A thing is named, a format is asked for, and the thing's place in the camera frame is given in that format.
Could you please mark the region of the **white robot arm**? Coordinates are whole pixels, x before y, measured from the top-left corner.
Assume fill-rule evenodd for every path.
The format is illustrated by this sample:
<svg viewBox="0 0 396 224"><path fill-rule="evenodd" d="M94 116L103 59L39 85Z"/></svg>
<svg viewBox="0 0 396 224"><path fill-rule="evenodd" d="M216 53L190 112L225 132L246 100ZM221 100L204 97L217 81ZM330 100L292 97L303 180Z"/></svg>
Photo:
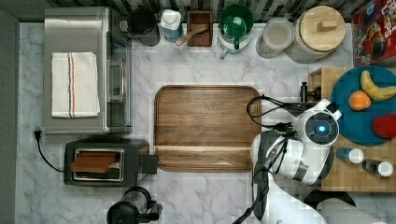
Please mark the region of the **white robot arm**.
<svg viewBox="0 0 396 224"><path fill-rule="evenodd" d="M340 129L342 113L338 106L323 99L309 109L286 104L296 110L290 124L256 135L251 144L252 200L247 210L260 224L327 224L322 215L294 198L274 180L275 176L315 186L332 166L332 145Z"/></svg>

